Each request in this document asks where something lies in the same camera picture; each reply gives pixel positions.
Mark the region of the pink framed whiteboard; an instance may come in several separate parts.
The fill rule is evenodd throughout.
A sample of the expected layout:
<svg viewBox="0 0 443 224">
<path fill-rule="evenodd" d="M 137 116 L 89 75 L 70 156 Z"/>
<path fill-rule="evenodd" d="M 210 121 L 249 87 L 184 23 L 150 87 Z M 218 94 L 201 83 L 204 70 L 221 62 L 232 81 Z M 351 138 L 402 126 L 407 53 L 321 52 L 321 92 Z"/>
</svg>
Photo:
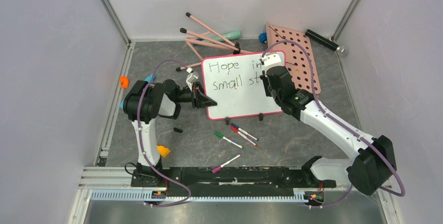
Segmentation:
<svg viewBox="0 0 443 224">
<path fill-rule="evenodd" d="M 224 120 L 280 113 L 280 107 L 266 96 L 260 75 L 264 68 L 261 52 L 206 58 L 202 62 L 205 94 L 217 102 L 207 108 L 208 118 Z"/>
</svg>

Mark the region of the black marker cap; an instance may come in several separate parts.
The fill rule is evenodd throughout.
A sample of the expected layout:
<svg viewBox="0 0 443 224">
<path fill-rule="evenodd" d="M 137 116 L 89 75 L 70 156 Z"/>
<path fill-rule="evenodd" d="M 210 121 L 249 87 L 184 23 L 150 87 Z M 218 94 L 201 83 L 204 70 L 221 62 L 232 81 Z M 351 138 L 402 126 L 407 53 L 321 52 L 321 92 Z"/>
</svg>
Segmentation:
<svg viewBox="0 0 443 224">
<path fill-rule="evenodd" d="M 174 127 L 173 130 L 174 130 L 175 132 L 177 132 L 177 133 L 183 133 L 183 130 L 180 129 L 180 128 L 176 128 L 176 127 Z"/>
</svg>

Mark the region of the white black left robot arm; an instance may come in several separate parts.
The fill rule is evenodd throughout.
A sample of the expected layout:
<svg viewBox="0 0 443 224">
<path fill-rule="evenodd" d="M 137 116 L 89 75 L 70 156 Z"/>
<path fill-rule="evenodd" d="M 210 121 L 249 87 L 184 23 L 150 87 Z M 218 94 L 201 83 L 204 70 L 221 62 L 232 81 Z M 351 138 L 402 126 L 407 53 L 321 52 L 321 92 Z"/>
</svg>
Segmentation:
<svg viewBox="0 0 443 224">
<path fill-rule="evenodd" d="M 197 109 L 217 105 L 215 100 L 205 94 L 199 81 L 194 82 L 190 88 L 181 88 L 172 79 L 152 84 L 138 80 L 123 100 L 123 112 L 136 133 L 137 167 L 147 169 L 144 179 L 151 186 L 158 186 L 164 180 L 163 170 L 156 167 L 161 162 L 155 133 L 156 118 L 175 120 L 180 114 L 181 104 L 188 102 Z"/>
</svg>

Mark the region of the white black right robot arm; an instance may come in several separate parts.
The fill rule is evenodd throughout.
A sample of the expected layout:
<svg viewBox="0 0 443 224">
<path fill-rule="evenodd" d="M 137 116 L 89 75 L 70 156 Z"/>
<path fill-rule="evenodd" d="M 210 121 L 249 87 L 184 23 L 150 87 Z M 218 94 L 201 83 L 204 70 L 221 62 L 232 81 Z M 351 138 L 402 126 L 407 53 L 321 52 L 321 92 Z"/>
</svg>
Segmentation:
<svg viewBox="0 0 443 224">
<path fill-rule="evenodd" d="M 344 160 L 319 157 L 307 162 L 304 165 L 307 169 L 301 173 L 307 186 L 331 180 L 350 184 L 365 195 L 377 189 L 394 194 L 393 190 L 383 187 L 394 177 L 400 187 L 396 195 L 405 195 L 389 138 L 366 134 L 326 109 L 316 95 L 295 87 L 284 66 L 266 68 L 260 78 L 266 95 L 272 97 L 284 113 L 313 127 L 347 155 Z"/>
</svg>

